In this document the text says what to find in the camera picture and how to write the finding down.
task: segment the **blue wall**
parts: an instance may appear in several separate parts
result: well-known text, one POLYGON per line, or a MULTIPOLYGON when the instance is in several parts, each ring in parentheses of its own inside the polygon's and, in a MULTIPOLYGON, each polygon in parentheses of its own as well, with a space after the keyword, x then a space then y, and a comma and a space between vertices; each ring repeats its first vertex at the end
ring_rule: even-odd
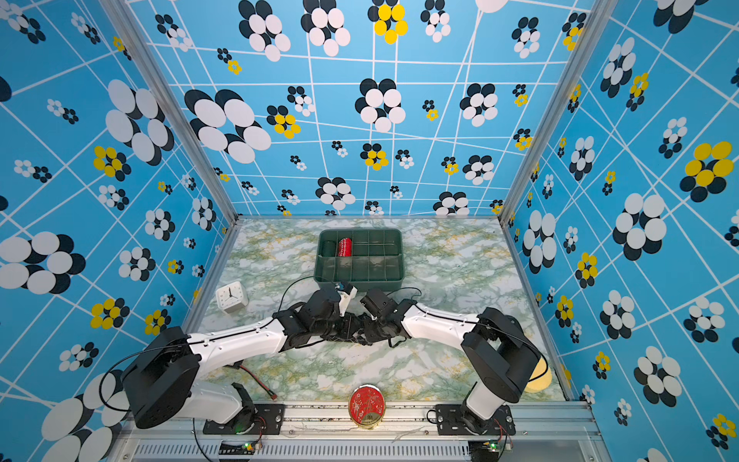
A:
POLYGON ((226 224, 201 228, 212 197, 96 1, 0 9, 0 460, 98 460, 122 416, 95 379, 182 323, 226 224))
POLYGON ((245 215, 492 215, 531 142, 519 138, 536 135, 592 5, 129 3, 245 215), (227 118, 209 100, 225 107, 238 99, 231 92, 246 105, 227 118))
POLYGON ((504 224, 615 461, 739 460, 738 22, 621 0, 504 224))

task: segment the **black mounting plate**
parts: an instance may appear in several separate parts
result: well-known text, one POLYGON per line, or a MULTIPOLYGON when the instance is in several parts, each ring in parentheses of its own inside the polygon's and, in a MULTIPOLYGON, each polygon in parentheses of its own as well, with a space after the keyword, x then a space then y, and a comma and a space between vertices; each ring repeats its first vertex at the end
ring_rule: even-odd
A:
MULTIPOLYGON (((285 405, 284 404, 254 404, 256 408, 256 417, 264 418, 267 423, 267 428, 262 430, 263 435, 279 435, 279 431, 282 428, 282 418, 285 416, 285 405)), ((258 435, 261 421, 254 418, 254 424, 242 435, 258 435)), ((228 427, 224 427, 213 421, 205 421, 205 425, 202 428, 202 432, 205 435, 233 435, 229 432, 228 427)))
MULTIPOLYGON (((436 430, 439 435, 474 435, 474 433, 467 430, 465 424, 460 419, 461 404, 437 404, 436 405, 436 430)), ((511 408, 508 406, 501 406, 495 414, 490 418, 490 425, 484 435, 500 435, 500 427, 496 420, 500 422, 500 427, 503 428, 504 432, 507 432, 510 436, 516 434, 516 424, 513 422, 513 416, 511 416, 511 408)))

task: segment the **marble table surface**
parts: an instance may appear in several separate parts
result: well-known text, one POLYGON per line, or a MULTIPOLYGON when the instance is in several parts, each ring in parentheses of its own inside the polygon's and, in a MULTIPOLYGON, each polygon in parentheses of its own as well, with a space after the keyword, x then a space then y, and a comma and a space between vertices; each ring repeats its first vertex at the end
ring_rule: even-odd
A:
MULTIPOLYGON (((401 230, 406 266, 403 286, 420 288, 423 295, 416 297, 418 301, 460 313, 497 308, 515 316, 526 336, 545 351, 503 232, 498 222, 490 219, 248 219, 218 286, 241 281, 249 305, 227 314, 213 299, 198 331, 214 332, 270 316, 291 282, 313 274, 321 231, 360 227, 401 230)), ((297 282, 287 292, 283 306, 307 301, 317 289, 312 279, 297 282)), ((414 293, 404 289, 393 296, 400 301, 414 293)), ((349 311, 364 312, 358 301, 362 296, 360 293, 352 300, 349 311)), ((346 401, 359 385, 373 384, 387 400, 461 401, 479 380, 462 351, 425 339, 410 339, 392 349, 386 342, 372 346, 322 342, 255 356, 246 359, 244 366, 284 400, 346 401)), ((238 381, 252 399, 268 399, 241 370, 222 368, 206 380, 218 384, 238 381)), ((549 387, 524 393, 521 399, 564 401, 564 396, 553 376, 549 387)))

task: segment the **alarm clock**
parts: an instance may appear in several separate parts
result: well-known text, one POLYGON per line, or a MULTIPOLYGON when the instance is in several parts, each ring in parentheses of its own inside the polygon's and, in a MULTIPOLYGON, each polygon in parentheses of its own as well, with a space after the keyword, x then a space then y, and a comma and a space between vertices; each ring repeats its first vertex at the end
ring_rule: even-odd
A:
POLYGON ((247 297, 246 291, 244 291, 244 287, 239 281, 232 282, 217 289, 216 301, 218 308, 226 313, 233 313, 249 305, 249 297, 247 297))

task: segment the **green plastic bin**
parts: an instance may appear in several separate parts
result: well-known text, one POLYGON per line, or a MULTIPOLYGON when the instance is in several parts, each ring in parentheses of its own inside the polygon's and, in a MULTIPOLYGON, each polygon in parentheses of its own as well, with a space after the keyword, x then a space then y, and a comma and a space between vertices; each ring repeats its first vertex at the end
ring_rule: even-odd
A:
POLYGON ((313 278, 318 285, 349 281, 358 291, 379 288, 385 292, 403 286, 403 238, 398 229, 355 228, 322 231, 313 278), (352 240, 352 256, 337 257, 338 242, 352 240))

